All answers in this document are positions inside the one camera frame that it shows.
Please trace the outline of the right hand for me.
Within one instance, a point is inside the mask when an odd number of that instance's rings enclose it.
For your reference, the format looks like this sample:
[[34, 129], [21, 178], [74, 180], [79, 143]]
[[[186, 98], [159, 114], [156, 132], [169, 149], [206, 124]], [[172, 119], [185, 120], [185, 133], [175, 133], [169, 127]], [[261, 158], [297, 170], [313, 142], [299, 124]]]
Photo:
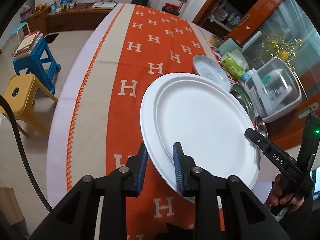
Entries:
[[278, 174], [275, 177], [275, 181], [273, 183], [272, 189], [269, 192], [268, 198], [266, 200], [267, 207], [277, 206], [280, 205], [288, 205], [288, 213], [293, 213], [297, 209], [299, 209], [302, 204], [304, 203], [304, 197], [301, 197], [299, 195], [293, 196], [293, 193], [281, 197], [283, 194], [283, 191], [279, 185], [280, 181], [282, 179], [282, 174]]

